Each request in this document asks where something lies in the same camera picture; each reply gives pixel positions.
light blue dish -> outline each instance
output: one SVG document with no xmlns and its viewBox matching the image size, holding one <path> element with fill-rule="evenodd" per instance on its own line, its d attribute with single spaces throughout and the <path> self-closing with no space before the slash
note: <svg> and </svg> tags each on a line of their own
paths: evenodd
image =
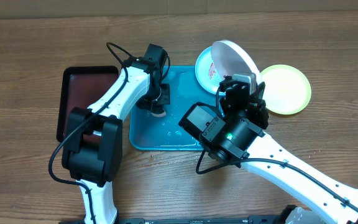
<svg viewBox="0 0 358 224">
<path fill-rule="evenodd" d="M 167 115 L 156 118 L 135 106 L 131 111 L 129 140 L 140 150 L 201 151 L 198 141 L 178 122 L 196 102 L 215 105 L 215 95 L 197 82 L 194 66 L 171 66 L 163 83 L 169 83 L 171 91 L 171 105 L 165 105 Z"/>
<path fill-rule="evenodd" d="M 214 61 L 211 56 L 212 47 L 208 47 L 203 50 L 196 61 L 196 78 L 198 83 L 208 92 L 216 94 L 219 83 L 223 81 L 218 71 L 214 66 Z"/>
</svg>

blue plastic tray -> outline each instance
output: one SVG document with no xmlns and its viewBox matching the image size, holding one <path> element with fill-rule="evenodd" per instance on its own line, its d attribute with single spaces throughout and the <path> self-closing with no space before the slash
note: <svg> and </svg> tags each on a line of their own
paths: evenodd
<svg viewBox="0 0 358 224">
<path fill-rule="evenodd" d="M 194 66 L 171 66 L 163 83 L 169 83 L 171 91 L 171 105 L 165 105 L 167 115 L 156 118 L 135 106 L 131 111 L 129 140 L 140 150 L 202 150 L 178 122 L 196 102 L 215 105 L 215 95 L 197 82 Z"/>
</svg>

wooden table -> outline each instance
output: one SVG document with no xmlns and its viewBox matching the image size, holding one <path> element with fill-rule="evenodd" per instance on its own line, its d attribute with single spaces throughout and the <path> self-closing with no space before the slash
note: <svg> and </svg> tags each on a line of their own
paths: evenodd
<svg viewBox="0 0 358 224">
<path fill-rule="evenodd" d="M 358 11 L 0 20 L 0 223 L 57 223 L 84 214 L 78 187 L 54 182 L 47 171 L 65 68 L 118 65 L 107 41 L 137 56 L 158 44 L 173 65 L 194 65 L 221 39 L 245 48 L 260 70 L 287 64 L 305 73 L 310 104 L 293 116 L 271 114 L 267 131 L 358 188 Z M 124 128 L 124 147 L 132 149 L 128 121 Z M 244 217 L 301 205 L 235 167 L 196 175 L 199 154 L 131 150 L 114 180 L 121 217 Z M 54 170 L 69 178 L 60 156 Z"/>
</svg>

yellow-green plate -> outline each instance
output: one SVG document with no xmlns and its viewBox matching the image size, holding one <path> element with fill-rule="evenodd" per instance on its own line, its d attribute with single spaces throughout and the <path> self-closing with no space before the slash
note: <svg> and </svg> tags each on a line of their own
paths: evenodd
<svg viewBox="0 0 358 224">
<path fill-rule="evenodd" d="M 272 65 L 261 73 L 266 84 L 266 107 L 278 114 L 295 114 L 303 110 L 311 98 L 308 79 L 289 65 Z"/>
</svg>

black cable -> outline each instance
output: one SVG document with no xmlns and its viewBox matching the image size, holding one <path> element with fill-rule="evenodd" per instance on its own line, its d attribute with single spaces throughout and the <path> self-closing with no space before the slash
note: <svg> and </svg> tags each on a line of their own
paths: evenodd
<svg viewBox="0 0 358 224">
<path fill-rule="evenodd" d="M 49 171 L 49 175 L 51 176 L 51 178 L 53 180 L 56 180 L 59 183 L 63 183 L 63 184 L 70 184 L 70 185 L 77 185 L 80 187 L 83 187 L 86 191 L 86 194 L 88 194 L 88 200 L 89 200 L 89 209 L 91 211 L 91 220 L 93 221 L 94 224 L 96 224 L 96 219 L 94 216 L 94 212 L 93 212 L 93 205 L 92 205 L 92 196 L 91 196 L 91 191 L 88 188 L 88 186 L 86 186 L 85 184 L 81 183 L 81 182 L 75 182 L 72 180 L 63 180 L 58 178 L 52 170 L 52 166 L 53 166 L 53 161 L 55 160 L 56 155 L 58 154 L 59 150 L 65 145 L 65 143 L 79 130 L 82 129 L 82 127 L 84 127 L 85 125 L 87 125 L 90 121 L 92 121 L 98 114 L 100 114 L 104 109 L 106 109 L 109 104 L 115 99 L 115 97 L 117 97 L 117 95 L 121 92 L 121 90 L 125 87 L 125 84 L 128 81 L 128 71 L 127 68 L 124 67 L 124 64 L 122 62 L 122 60 L 117 56 L 117 54 L 110 48 L 110 45 L 122 50 L 123 52 L 125 52 L 126 54 L 128 54 L 130 57 L 133 57 L 130 53 L 128 53 L 126 50 L 124 50 L 123 48 L 121 48 L 120 46 L 117 46 L 116 44 L 112 44 L 110 42 L 106 43 L 107 48 L 110 50 L 110 52 L 114 55 L 114 57 L 118 60 L 118 62 L 121 64 L 121 66 L 123 67 L 124 71 L 125 71 L 125 79 L 124 79 L 124 83 L 120 86 L 120 88 L 117 90 L 117 92 L 107 101 L 105 102 L 105 104 L 99 109 L 97 110 L 97 112 L 93 113 L 88 119 L 86 119 L 85 121 L 83 121 L 76 129 L 74 129 L 73 132 L 71 132 L 54 150 L 54 152 L 52 153 L 52 155 L 50 156 L 49 159 L 49 164 L 48 164 L 48 171 Z"/>
<path fill-rule="evenodd" d="M 165 77 L 167 77 L 168 72 L 169 72 L 169 68 L 171 67 L 171 59 L 169 58 L 169 56 L 167 55 L 167 59 L 168 59 L 168 68 L 167 71 L 164 73 L 164 75 L 161 78 L 161 81 L 164 80 Z"/>
<path fill-rule="evenodd" d="M 219 109 L 219 93 L 221 92 L 221 87 L 219 86 L 215 93 L 215 107 Z"/>
<path fill-rule="evenodd" d="M 115 56 L 115 58 L 118 60 L 118 62 L 120 62 L 121 60 L 120 60 L 119 57 L 116 55 L 116 53 L 114 53 L 114 51 L 111 50 L 110 45 L 112 45 L 113 47 L 115 47 L 115 48 L 121 50 L 121 51 L 124 52 L 125 54 L 128 54 L 128 56 L 130 56 L 130 57 L 132 57 L 132 58 L 134 57 L 134 56 L 132 56 L 128 51 L 126 51 L 125 49 L 123 49 L 122 47 L 120 47 L 120 46 L 118 46 L 118 45 L 116 45 L 116 44 L 113 44 L 113 43 L 111 43 L 111 42 L 107 42 L 107 43 L 106 43 L 107 48 L 108 48 L 109 51 Z"/>
<path fill-rule="evenodd" d="M 200 135 L 200 144 L 203 145 L 203 140 L 201 139 L 201 135 Z M 310 179 L 312 182 L 314 182 L 315 184 L 317 184 L 317 186 L 321 187 L 323 190 L 327 191 L 328 193 L 330 193 L 332 196 L 334 196 L 334 198 L 338 199 L 340 202 L 342 202 L 344 205 L 349 206 L 349 208 L 353 209 L 355 212 L 358 213 L 358 208 L 356 206 L 354 206 L 353 204 L 351 204 L 348 200 L 342 198 L 341 196 L 339 196 L 337 193 L 335 193 L 333 190 L 331 190 L 329 187 L 325 186 L 323 183 L 321 183 L 320 181 L 318 181 L 317 179 L 315 179 L 314 177 L 312 177 L 311 175 L 309 175 L 308 173 L 306 173 L 305 171 L 291 165 L 288 164 L 287 162 L 281 162 L 281 161 L 276 161 L 273 159 L 262 159 L 262 158 L 250 158 L 250 159 L 239 159 L 238 161 L 234 161 L 234 162 L 227 162 L 224 164 L 220 164 L 220 165 L 216 165 L 214 167 L 205 169 L 200 171 L 200 164 L 201 161 L 203 160 L 205 155 L 205 150 L 203 150 L 203 152 L 200 155 L 200 158 L 198 159 L 197 162 L 197 166 L 196 166 L 196 173 L 197 174 L 206 174 L 208 172 L 220 169 L 222 167 L 226 167 L 226 166 L 232 166 L 232 165 L 239 165 L 242 162 L 267 162 L 267 163 L 271 163 L 271 164 L 278 164 L 284 168 L 290 168 L 291 170 L 294 170 L 300 174 L 302 174 L 303 176 L 305 176 L 306 178 Z"/>
</svg>

